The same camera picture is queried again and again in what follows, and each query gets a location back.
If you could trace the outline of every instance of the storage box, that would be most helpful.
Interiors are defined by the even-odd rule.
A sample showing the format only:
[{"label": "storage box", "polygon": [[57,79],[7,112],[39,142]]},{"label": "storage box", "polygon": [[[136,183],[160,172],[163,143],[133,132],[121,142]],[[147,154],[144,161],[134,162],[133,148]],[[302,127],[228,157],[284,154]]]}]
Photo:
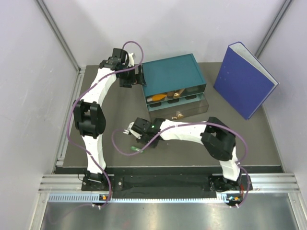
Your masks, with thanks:
[{"label": "storage box", "polygon": [[[203,94],[206,80],[193,54],[143,63],[143,74],[143,92],[151,120],[181,119],[208,110]],[[164,98],[152,101],[157,94]]]}]

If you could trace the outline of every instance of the dark blue book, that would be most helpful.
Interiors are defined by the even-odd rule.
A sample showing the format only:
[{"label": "dark blue book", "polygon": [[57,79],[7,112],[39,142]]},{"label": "dark blue book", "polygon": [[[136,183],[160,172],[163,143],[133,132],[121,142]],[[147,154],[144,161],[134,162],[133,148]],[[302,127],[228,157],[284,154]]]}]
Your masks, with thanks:
[{"label": "dark blue book", "polygon": [[241,43],[228,46],[214,88],[245,119],[262,105],[279,83]]}]

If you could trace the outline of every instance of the purple cable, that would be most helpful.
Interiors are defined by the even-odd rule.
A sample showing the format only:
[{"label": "purple cable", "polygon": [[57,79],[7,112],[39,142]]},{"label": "purple cable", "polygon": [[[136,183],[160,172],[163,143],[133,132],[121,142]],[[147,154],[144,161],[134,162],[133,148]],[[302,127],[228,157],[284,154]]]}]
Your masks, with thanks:
[{"label": "purple cable", "polygon": [[[193,123],[187,123],[187,124],[181,124],[181,125],[178,125],[178,127],[185,127],[185,126],[193,126],[193,125],[209,125],[209,126],[214,126],[214,127],[218,127],[218,128],[222,128],[224,130],[227,130],[228,132],[234,134],[235,136],[237,136],[244,144],[244,147],[245,147],[245,152],[244,152],[244,155],[241,159],[237,160],[236,163],[238,165],[238,167],[246,174],[247,176],[247,181],[248,181],[248,186],[247,186],[247,190],[246,190],[246,194],[242,200],[242,202],[238,205],[238,207],[240,207],[246,200],[246,197],[248,195],[248,191],[249,191],[249,188],[250,188],[250,178],[249,178],[249,175],[248,175],[248,172],[246,171],[246,169],[244,169],[242,166],[240,166],[239,164],[246,158],[247,154],[248,154],[248,145],[246,143],[246,141],[243,139],[243,137],[241,137],[240,134],[238,134],[237,132],[235,132],[234,130],[228,128],[228,127],[225,127],[225,126],[222,126],[222,125],[218,125],[218,124],[215,124],[215,123],[211,123],[211,122],[193,122]],[[163,132],[171,129],[171,128],[175,128],[175,126],[170,126],[170,127],[167,127],[163,130],[161,130],[159,133],[157,133],[141,150],[137,151],[137,152],[134,152],[134,153],[124,153],[122,152],[115,144],[115,141],[114,141],[114,135],[115,133],[117,132],[123,132],[124,130],[123,129],[116,129],[113,131],[112,133],[112,143],[113,143],[113,146],[116,148],[116,150],[125,155],[125,156],[134,156],[134,155],[137,155],[139,154],[140,152],[144,151],[148,146],[150,146],[150,144],[158,137],[160,136]]]},{"label": "purple cable", "polygon": [[[98,164],[98,162],[94,159],[94,157],[92,156],[92,154],[90,153],[90,151],[86,150],[86,148],[84,148],[83,146],[78,145],[77,143],[75,143],[75,142],[71,139],[71,136],[70,136],[71,119],[72,119],[73,110],[75,109],[76,104],[77,104],[77,103],[78,103],[78,102],[79,102],[89,91],[91,91],[93,88],[95,88],[96,85],[99,84],[103,79],[107,78],[108,76],[110,76],[110,75],[112,75],[112,74],[123,73],[123,72],[126,72],[126,71],[130,71],[130,70],[136,69],[136,68],[139,67],[139,65],[143,62],[143,59],[144,59],[144,52],[143,52],[143,49],[142,49],[142,47],[140,46],[140,44],[138,44],[137,42],[134,42],[134,41],[127,41],[127,42],[123,45],[123,49],[124,49],[124,47],[125,47],[127,44],[129,44],[129,43],[134,43],[134,44],[136,44],[136,45],[140,48],[140,50],[141,50],[142,57],[141,57],[141,60],[140,60],[139,64],[137,64],[137,65],[134,66],[134,67],[131,67],[131,68],[128,68],[128,69],[118,70],[118,71],[115,71],[115,72],[111,72],[111,73],[109,73],[109,74],[103,76],[101,79],[98,80],[97,83],[95,83],[93,86],[91,86],[88,90],[86,90],[84,93],[82,93],[82,94],[75,100],[75,102],[74,102],[73,105],[72,105],[72,109],[71,109],[71,111],[70,111],[70,113],[69,113],[69,115],[68,115],[68,123],[67,123],[67,128],[66,128],[66,136],[67,136],[68,141],[69,141],[71,144],[73,144],[73,145],[75,145],[75,146],[81,148],[82,150],[84,150],[84,151],[91,157],[91,159],[92,159],[92,161],[95,163],[95,165],[96,165],[96,166],[101,170],[101,172],[105,175],[106,180],[107,180],[107,183],[108,183],[108,185],[109,185],[109,195],[108,195],[108,197],[107,197],[107,199],[106,199],[106,202],[105,202],[101,207],[106,206],[107,203],[110,201],[111,196],[112,196],[112,187],[111,187],[110,178],[108,177],[108,175],[107,175],[107,173],[104,171],[104,169],[103,169],[103,168]],[[71,210],[71,211],[69,211],[68,213],[64,214],[64,215],[63,215],[60,219],[58,219],[57,221],[51,221],[50,216],[48,216],[49,222],[50,222],[51,224],[56,224],[56,223],[58,223],[60,220],[62,220],[63,218],[65,218],[67,215],[69,215],[71,212],[77,210],[77,209],[80,208],[80,207],[89,206],[89,205],[90,205],[90,204],[82,204],[82,205],[79,205],[79,206],[75,207],[73,210]]]}]

